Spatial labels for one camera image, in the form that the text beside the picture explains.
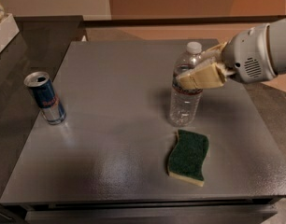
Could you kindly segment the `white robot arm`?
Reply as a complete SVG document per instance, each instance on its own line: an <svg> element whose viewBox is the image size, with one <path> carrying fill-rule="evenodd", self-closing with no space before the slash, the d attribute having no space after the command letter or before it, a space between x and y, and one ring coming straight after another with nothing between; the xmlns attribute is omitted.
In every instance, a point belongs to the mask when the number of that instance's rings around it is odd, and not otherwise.
<svg viewBox="0 0 286 224"><path fill-rule="evenodd" d="M176 77L185 90L219 88L231 78L265 82L286 74L286 19L252 27L201 54L194 69Z"/></svg>

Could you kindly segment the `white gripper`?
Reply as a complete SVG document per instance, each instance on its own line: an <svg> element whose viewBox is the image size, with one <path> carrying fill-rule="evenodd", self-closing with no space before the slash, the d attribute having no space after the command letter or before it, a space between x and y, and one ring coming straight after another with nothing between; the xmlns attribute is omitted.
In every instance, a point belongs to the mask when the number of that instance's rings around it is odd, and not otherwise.
<svg viewBox="0 0 286 224"><path fill-rule="evenodd" d="M226 82L220 65L226 65L232 80L249 84L277 76L269 54L269 24L265 23L234 36L201 53L200 65L176 77L185 90L219 88Z"/></svg>

